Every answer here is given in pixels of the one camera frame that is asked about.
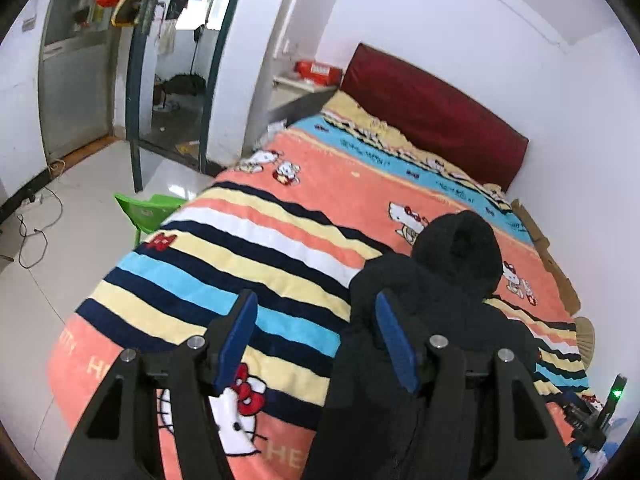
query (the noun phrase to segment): black hoodie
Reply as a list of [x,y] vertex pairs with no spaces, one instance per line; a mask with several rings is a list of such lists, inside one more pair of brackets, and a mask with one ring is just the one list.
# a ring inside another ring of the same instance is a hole
[[401,479],[424,403],[398,382],[374,315],[390,288],[430,333],[470,351],[510,348],[532,373],[538,346],[529,329],[482,302],[502,275],[494,232],[471,211],[436,218],[412,257],[369,260],[350,284],[351,321],[340,334],[329,391],[304,480]]

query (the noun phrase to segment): hello kitty blanket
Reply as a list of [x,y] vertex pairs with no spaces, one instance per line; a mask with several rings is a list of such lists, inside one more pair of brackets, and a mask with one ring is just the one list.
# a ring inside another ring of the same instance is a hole
[[[465,208],[494,227],[504,279],[488,303],[538,338],[540,394],[591,394],[575,326],[508,204],[384,124],[366,126],[330,102],[221,173],[122,259],[68,320],[50,360],[70,427],[123,348],[164,351],[203,334],[249,288],[255,331],[236,380],[210,403],[236,479],[298,479],[349,322],[350,280],[367,259],[409,254],[431,219]],[[158,422],[166,478],[177,480],[169,391],[159,392]]]

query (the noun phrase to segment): power cord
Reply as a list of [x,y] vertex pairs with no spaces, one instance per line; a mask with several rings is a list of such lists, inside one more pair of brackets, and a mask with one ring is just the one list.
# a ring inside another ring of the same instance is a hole
[[[60,204],[60,213],[58,214],[58,217],[53,222],[45,225],[42,229],[34,229],[33,233],[29,233],[27,229],[27,225],[24,223],[24,216],[21,214],[16,215],[18,220],[20,221],[19,232],[20,232],[20,236],[22,237],[22,242],[20,243],[20,251],[18,252],[18,263],[23,269],[27,269],[27,270],[33,269],[33,267],[35,267],[44,259],[44,256],[47,253],[47,247],[49,247],[49,240],[47,240],[47,235],[44,234],[44,231],[46,229],[49,229],[50,227],[53,227],[55,224],[57,224],[58,221],[62,218],[62,213],[65,210],[65,207],[62,205],[62,200],[60,200],[60,197],[56,195],[52,190],[50,190],[49,187],[45,186],[44,189],[49,191],[56,198],[56,200],[58,200],[58,203]],[[24,245],[25,243],[27,243],[28,238],[37,236],[39,234],[41,234],[42,237],[44,238],[44,249],[42,250],[42,255],[34,263],[27,266],[22,262],[22,250],[24,249]]]

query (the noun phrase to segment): white stripe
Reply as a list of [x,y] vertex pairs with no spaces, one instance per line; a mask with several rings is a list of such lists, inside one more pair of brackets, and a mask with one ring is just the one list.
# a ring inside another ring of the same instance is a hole
[[311,249],[302,242],[292,240],[276,229],[264,227],[246,218],[238,218],[209,207],[192,206],[182,208],[169,216],[163,224],[174,221],[193,221],[199,224],[211,225],[248,242],[275,249],[307,264],[312,269],[331,276],[345,287],[348,287],[351,279],[360,272],[360,269],[348,267],[330,254]]
[[522,324],[524,324],[529,329],[529,332],[531,332],[533,337],[535,337],[536,339],[542,339],[542,341],[544,341],[546,343],[546,345],[549,348],[551,348],[552,350],[558,350],[559,352],[562,352],[562,354],[564,354],[564,355],[568,355],[568,354],[578,354],[578,355],[580,355],[580,351],[578,350],[578,347],[576,345],[569,345],[569,343],[566,343],[565,341],[562,341],[560,343],[556,343],[555,341],[551,341],[551,339],[549,339],[546,335],[540,335],[540,334],[537,334],[537,333],[533,332],[533,330],[529,327],[529,325],[527,325],[519,317],[508,316],[507,313],[505,313],[505,311],[503,311],[503,310],[501,310],[501,312],[507,317],[507,319],[513,319],[515,321],[519,321]]

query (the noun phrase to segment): gray door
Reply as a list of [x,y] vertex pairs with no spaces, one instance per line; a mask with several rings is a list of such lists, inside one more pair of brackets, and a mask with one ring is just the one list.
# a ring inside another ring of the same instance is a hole
[[111,133],[115,31],[95,0],[51,0],[38,73],[47,160]]

